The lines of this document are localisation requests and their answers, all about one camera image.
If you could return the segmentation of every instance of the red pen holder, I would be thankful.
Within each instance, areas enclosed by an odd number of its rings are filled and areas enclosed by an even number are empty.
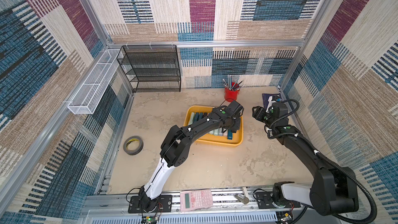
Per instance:
[[[236,101],[236,99],[238,98],[239,91],[240,90],[232,91],[225,87],[224,88],[224,99],[227,102]]]

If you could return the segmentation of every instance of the pink calculator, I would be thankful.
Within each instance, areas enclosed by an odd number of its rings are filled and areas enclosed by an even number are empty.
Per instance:
[[[210,189],[182,191],[180,193],[181,211],[191,211],[213,206],[213,195]]]

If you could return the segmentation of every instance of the yellow tray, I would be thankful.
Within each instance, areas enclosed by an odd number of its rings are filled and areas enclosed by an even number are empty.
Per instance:
[[[204,107],[204,106],[192,106],[187,111],[187,116],[185,117],[184,126],[188,125],[189,119],[191,117],[192,112],[207,112],[210,113],[213,107]],[[237,147],[243,142],[243,117],[240,117],[240,129],[233,133],[232,140],[229,140],[227,137],[223,136],[214,136],[211,134],[205,134],[199,139],[196,140],[200,143],[219,145],[219,146],[227,146],[227,147]]]

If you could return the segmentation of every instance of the white wire mesh basket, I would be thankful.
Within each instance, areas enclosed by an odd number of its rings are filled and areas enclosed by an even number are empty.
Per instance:
[[[118,56],[123,57],[120,50],[107,50],[103,53],[68,105],[73,114],[94,113],[119,65]]]

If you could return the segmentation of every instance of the wire mesh rack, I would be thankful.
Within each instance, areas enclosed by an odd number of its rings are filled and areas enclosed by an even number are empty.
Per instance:
[[[93,114],[112,76],[115,74],[121,56],[119,50],[107,50],[98,60],[87,79],[68,104],[73,114]]]
[[[181,73],[175,45],[122,46],[117,61],[134,92],[180,92]]]

